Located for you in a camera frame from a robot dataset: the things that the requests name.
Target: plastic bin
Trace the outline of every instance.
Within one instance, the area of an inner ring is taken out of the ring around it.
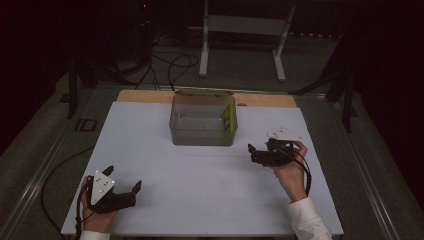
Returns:
[[[234,97],[226,91],[178,91],[169,127],[175,145],[231,146],[237,131]]]

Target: metal frame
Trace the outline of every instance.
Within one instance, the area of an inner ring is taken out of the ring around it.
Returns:
[[[289,33],[290,24],[293,19],[296,6],[291,6],[290,12],[285,20],[279,20],[209,15],[208,5],[209,1],[205,0],[205,11],[203,17],[203,47],[199,70],[199,75],[201,77],[206,77],[208,72],[208,33],[209,31],[217,31],[280,36],[280,44],[272,51],[272,57],[274,59],[278,81],[286,81],[286,75],[281,61],[281,53]]]

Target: gray floor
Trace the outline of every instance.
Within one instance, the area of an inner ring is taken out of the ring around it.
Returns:
[[[265,91],[284,94],[318,79],[336,42],[322,38],[290,37],[282,61],[287,82],[276,80],[269,46],[236,50],[220,42],[212,43],[208,76],[198,76],[198,65],[190,68],[176,82],[178,88],[198,87],[235,91]],[[157,56],[172,61],[179,51],[200,57],[197,42],[179,46],[158,45]],[[181,59],[179,64],[187,64]],[[154,58],[157,78],[166,87],[168,64]],[[138,81],[141,70],[128,79]],[[172,68],[171,77],[183,69]],[[148,74],[140,88],[152,89],[153,74]],[[92,147],[100,134],[111,103],[127,87],[103,81],[96,89],[79,91],[79,110],[67,120],[68,106],[59,103],[67,92],[66,76],[58,81],[57,92],[37,112],[0,159],[0,224],[3,239],[59,239],[60,236],[41,210],[40,188],[50,170],[71,156]],[[397,170],[390,153],[355,94],[352,134],[340,124],[337,104],[322,99],[328,86],[313,94],[296,97],[321,161],[339,213],[343,239],[423,239],[424,215]],[[94,119],[94,132],[75,132],[78,118]],[[45,188],[45,206],[52,218],[62,225],[70,202],[78,188],[91,151],[69,160],[49,179]]]

